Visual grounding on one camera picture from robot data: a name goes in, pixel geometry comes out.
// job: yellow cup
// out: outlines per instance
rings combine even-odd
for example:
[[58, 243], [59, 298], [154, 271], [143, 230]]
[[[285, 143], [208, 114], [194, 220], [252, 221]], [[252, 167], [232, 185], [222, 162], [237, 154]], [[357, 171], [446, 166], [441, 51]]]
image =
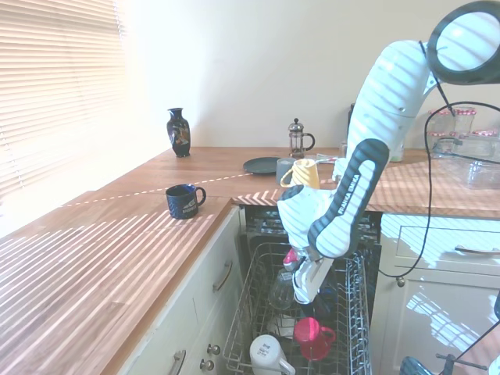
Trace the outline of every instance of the yellow cup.
[[[291, 183], [285, 184], [284, 179], [290, 173]], [[283, 188], [289, 188], [294, 185], [307, 185], [311, 188], [320, 188], [320, 176], [318, 176], [318, 168], [316, 166], [316, 160], [312, 159], [300, 159], [294, 162], [293, 167], [283, 175], [280, 182]]]

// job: blue mug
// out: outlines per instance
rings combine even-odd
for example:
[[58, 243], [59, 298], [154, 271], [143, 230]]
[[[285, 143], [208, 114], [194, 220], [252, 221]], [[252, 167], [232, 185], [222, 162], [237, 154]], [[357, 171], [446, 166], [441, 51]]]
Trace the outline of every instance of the blue mug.
[[[203, 198], [198, 202], [196, 191], [202, 191]], [[198, 213], [198, 207], [206, 200], [206, 191], [203, 187], [191, 184], [182, 184], [169, 187], [166, 191], [166, 200], [169, 204], [170, 215], [174, 219], [190, 219]]]

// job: pink cup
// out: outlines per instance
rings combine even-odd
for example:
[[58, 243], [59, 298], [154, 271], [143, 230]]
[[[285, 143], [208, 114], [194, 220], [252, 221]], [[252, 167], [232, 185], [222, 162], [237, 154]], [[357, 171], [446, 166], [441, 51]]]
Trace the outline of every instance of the pink cup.
[[320, 325], [314, 318], [299, 320], [294, 327], [294, 339], [300, 344], [302, 355], [309, 361], [320, 361], [335, 341], [335, 331]]

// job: decorative vase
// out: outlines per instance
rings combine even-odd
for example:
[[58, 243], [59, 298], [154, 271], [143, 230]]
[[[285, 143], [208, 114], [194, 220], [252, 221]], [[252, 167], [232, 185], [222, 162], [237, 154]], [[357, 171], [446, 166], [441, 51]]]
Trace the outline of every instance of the decorative vase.
[[177, 158], [189, 156], [191, 148], [191, 132], [189, 123], [182, 117], [182, 108], [169, 109], [170, 120], [166, 123], [166, 131], [169, 134], [172, 149]]

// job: kitchen counter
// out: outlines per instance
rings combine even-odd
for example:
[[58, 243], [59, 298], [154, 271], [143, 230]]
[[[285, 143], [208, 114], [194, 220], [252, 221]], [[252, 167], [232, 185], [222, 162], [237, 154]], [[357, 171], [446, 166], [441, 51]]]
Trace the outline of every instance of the kitchen counter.
[[[335, 155], [335, 149], [315, 149]], [[243, 162], [286, 148], [171, 150], [0, 240], [0, 374], [115, 373], [189, 270], [230, 204], [276, 205], [275, 177]], [[332, 165], [319, 165], [334, 188]], [[193, 183], [209, 198], [192, 220], [170, 218], [165, 189]], [[433, 164], [433, 214], [500, 217], [500, 191], [472, 191]], [[427, 161], [406, 150], [368, 209], [425, 213]]]
[[[175, 184], [196, 184], [213, 197], [242, 205], [276, 205], [284, 189], [275, 176], [253, 176], [243, 163], [261, 156], [287, 157], [286, 148], [193, 148], [191, 156], [176, 158], [168, 150], [104, 186], [109, 198], [128, 194], [158, 193]], [[314, 155], [337, 155], [335, 148], [315, 148]], [[319, 164], [321, 188], [336, 187], [333, 166]], [[500, 190], [470, 190], [442, 162], [433, 162], [434, 215], [500, 217]], [[403, 162], [390, 163], [384, 171], [367, 210], [386, 213], [427, 213], [429, 181], [424, 150], [405, 150]]]
[[0, 241], [0, 373], [116, 373], [230, 210], [163, 195], [62, 207]]

